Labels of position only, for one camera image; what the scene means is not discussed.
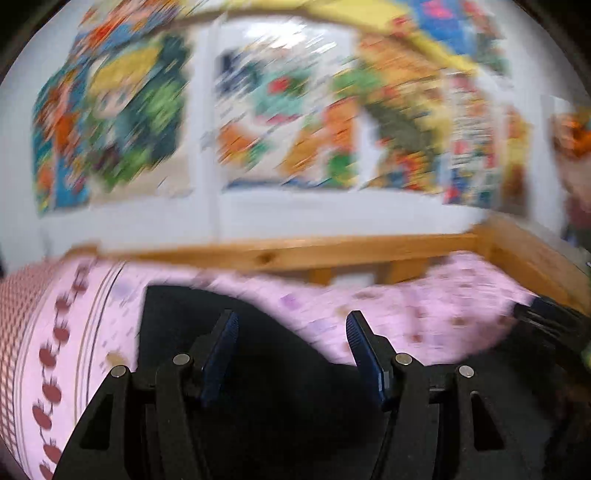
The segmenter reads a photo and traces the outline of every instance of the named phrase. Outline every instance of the wooden headboard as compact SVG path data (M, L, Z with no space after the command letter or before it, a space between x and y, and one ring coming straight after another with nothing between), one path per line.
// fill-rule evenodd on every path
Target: wooden headboard
M310 282L328 285L335 268L379 265L377 283L421 277L434 259L453 251L476 252L529 290L582 312L591 312L589 279L564 255L502 216L455 235L337 236L105 252L81 245L67 255L93 254L238 271L307 271Z

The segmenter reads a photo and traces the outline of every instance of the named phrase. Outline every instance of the checkered fabric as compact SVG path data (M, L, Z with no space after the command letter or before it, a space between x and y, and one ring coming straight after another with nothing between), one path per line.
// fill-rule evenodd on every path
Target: checkered fabric
M0 281L0 436L19 463L12 396L18 351L25 327L59 265L31 265Z

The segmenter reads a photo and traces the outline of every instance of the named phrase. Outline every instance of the wall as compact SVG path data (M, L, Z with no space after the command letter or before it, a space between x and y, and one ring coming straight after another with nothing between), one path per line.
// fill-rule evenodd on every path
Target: wall
M563 224L561 189L544 135L541 98L586 99L583 86L546 32L509 0L482 2L507 36L515 105L535 126L532 138L532 218L554 232ZM259 190L220 194L212 162L198 155L206 125L198 82L189 111L196 132L194 193L185 198L148 198L90 210L37 217L31 181L30 125L33 103L46 80L63 64L76 27L91 4L72 0L29 42L0 85L0 251L9 270L60 255L71 245L99 241L107 248L194 244L216 239L306 235L451 233L467 230L485 212L443 206L436 197L409 192L286 192ZM206 48L207 37L200 37Z

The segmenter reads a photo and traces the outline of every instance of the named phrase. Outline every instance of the silver pin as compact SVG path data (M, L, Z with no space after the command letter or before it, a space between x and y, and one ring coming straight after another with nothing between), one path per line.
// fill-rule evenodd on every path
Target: silver pin
M189 357L186 353L180 353L173 358L173 363L175 365L186 365L189 363L189 360L191 360L191 357Z
M395 359L401 365L410 365L413 361L413 358L407 353L397 353Z
M117 365L116 367L111 368L111 376L115 378L123 377L127 370L123 365Z
M460 375L466 378L472 378L474 376L474 369L468 365L462 365L458 371Z

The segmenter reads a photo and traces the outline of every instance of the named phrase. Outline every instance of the pink blanket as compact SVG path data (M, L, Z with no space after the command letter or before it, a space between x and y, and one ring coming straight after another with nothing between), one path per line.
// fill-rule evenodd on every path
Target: pink blanket
M37 274L43 277L38 285L30 278L19 280L19 274L0 284L0 320L13 331L10 343L3 338L0 345L8 345L0 365L1 435L35 480L52 477L108 371L117 364L135 369L149 284L190 285L248 301L331 361L347 364L353 363L345 335L351 310L361 310L374 332L386 336L397 351L435 364L459 361L497 343L511 327L513 303L533 298L468 252L452 254L423 279L363 289L93 258L44 265ZM36 290L27 301L15 295L32 284Z

